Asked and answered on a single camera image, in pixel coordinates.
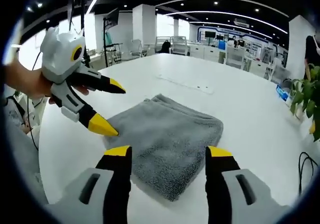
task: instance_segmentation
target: black cable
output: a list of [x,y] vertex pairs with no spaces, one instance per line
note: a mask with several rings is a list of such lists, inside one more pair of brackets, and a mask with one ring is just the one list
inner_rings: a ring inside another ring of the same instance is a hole
[[[35,65],[36,65],[36,63],[37,63],[37,61],[38,61],[38,58],[39,58],[39,56],[40,56],[40,53],[41,53],[41,51],[39,51],[39,54],[37,55],[37,57],[36,57],[36,59],[35,59],[35,62],[34,62],[33,67],[32,67],[32,71],[33,71],[34,68],[35,68]],[[37,151],[39,151],[39,149],[38,149],[38,147],[37,147],[37,145],[36,145],[35,139],[34,139],[34,135],[32,134],[32,128],[31,128],[31,125],[30,125],[29,96],[26,96],[26,112],[27,112],[27,114],[28,114],[28,124],[29,124],[29,128],[30,128],[31,139],[32,139],[32,142],[33,142],[33,145],[34,145],[35,149],[36,149]]]
[[[300,167],[302,154],[307,155],[307,157],[304,158],[304,160],[303,160],[303,162],[302,162],[302,166]],[[313,159],[308,155],[308,153],[306,153],[305,151],[303,151],[303,152],[300,153],[299,163],[298,163],[298,170],[299,170],[299,196],[301,195],[301,192],[302,192],[302,173],[303,173],[303,170],[304,170],[305,162],[306,162],[307,160],[310,161],[310,164],[311,164],[311,167],[312,167],[312,175],[311,175],[311,178],[314,176],[314,164],[318,167],[318,163],[316,163],[315,160],[313,160]]]

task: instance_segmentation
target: round table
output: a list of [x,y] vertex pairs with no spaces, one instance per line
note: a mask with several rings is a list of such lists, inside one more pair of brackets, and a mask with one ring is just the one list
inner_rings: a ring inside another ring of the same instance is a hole
[[[106,119],[161,93],[223,122],[219,148],[230,151],[240,168],[251,170],[280,205],[291,205],[298,193],[298,157],[302,136],[298,120],[276,92],[276,85],[249,72],[212,61],[173,54],[143,57],[101,70],[117,80],[126,94],[92,91],[82,96]],[[56,105],[44,110],[39,165],[50,204],[106,150],[101,135],[61,114]],[[128,220],[141,223],[206,223],[208,204],[203,169],[179,200],[149,197],[132,183]]]

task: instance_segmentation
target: finger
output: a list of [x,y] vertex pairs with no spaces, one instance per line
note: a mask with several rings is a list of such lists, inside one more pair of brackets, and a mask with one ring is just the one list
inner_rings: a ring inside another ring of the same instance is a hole
[[85,96],[89,94],[89,90],[87,88],[85,88],[83,85],[75,86],[74,88],[76,90],[78,90],[79,92],[81,92]]

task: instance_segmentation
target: screen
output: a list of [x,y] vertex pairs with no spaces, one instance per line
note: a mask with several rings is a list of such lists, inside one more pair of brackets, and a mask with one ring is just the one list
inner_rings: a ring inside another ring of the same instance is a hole
[[105,29],[108,30],[109,28],[112,28],[116,25],[118,25],[118,19],[119,19],[119,9],[112,11],[108,15],[104,16],[103,23],[105,25]]
[[213,31],[206,31],[205,32],[205,37],[206,38],[216,38],[216,33]]
[[224,37],[223,35],[217,35],[216,38],[217,38],[218,40],[223,40],[223,39],[225,39],[225,37]]
[[244,40],[239,40],[239,46],[244,47],[245,46],[245,41]]

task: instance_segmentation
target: gray towel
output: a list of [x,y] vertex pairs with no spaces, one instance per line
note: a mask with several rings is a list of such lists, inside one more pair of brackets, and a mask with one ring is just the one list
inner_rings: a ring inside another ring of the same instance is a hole
[[216,146],[223,123],[161,94],[109,120],[119,136],[109,148],[132,146],[132,173],[169,201],[175,201],[204,165],[206,146]]

